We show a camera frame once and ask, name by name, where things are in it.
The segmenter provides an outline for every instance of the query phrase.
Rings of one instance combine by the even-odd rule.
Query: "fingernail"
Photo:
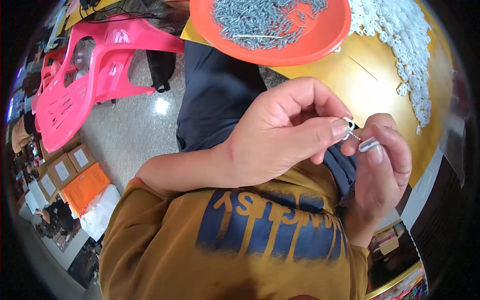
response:
[[[380,164],[384,159],[384,151],[381,145],[377,145],[367,151],[367,160],[372,166]]]
[[[344,119],[338,119],[332,122],[332,134],[336,141],[340,141],[347,135],[348,122]]]

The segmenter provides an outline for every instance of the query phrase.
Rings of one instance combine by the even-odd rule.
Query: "white label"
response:
[[[59,175],[61,181],[67,180],[67,178],[70,176],[63,161],[61,161],[59,164],[55,166],[55,170],[57,170],[57,174]]]
[[[42,183],[43,187],[47,191],[47,194],[51,197],[53,195],[53,192],[55,192],[57,188],[53,184],[48,174],[45,174],[45,176],[40,180],[40,182]]]
[[[75,152],[73,155],[77,159],[77,162],[80,165],[80,167],[83,167],[86,164],[88,164],[88,159],[85,156],[85,153],[81,149]]]

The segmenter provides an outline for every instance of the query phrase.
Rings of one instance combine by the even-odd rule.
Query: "table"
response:
[[[419,124],[408,96],[397,95],[401,79],[397,75],[396,58],[392,49],[379,41],[378,36],[347,37],[339,53],[332,53],[316,62],[293,67],[269,67],[286,76],[296,78],[313,76],[324,82],[347,105],[355,122],[363,127],[366,119],[375,113],[391,114],[397,129],[406,138],[412,151],[412,174],[409,184],[414,187],[432,159],[443,134],[443,120],[452,95],[452,55],[446,34],[428,9],[419,3],[425,19],[433,25],[429,32],[431,42],[428,62],[430,99],[432,100],[430,124],[416,135]],[[188,20],[181,38],[209,45]]]

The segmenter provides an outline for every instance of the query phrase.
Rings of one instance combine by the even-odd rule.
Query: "mustard yellow shirt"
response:
[[[105,299],[363,299],[368,250],[335,217],[324,165],[166,199],[129,183],[100,256]]]

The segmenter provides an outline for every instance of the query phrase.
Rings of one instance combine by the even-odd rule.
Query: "white plastic bag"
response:
[[[107,230],[108,222],[119,200],[119,191],[113,184],[109,184],[90,202],[80,217],[82,229],[95,241]]]

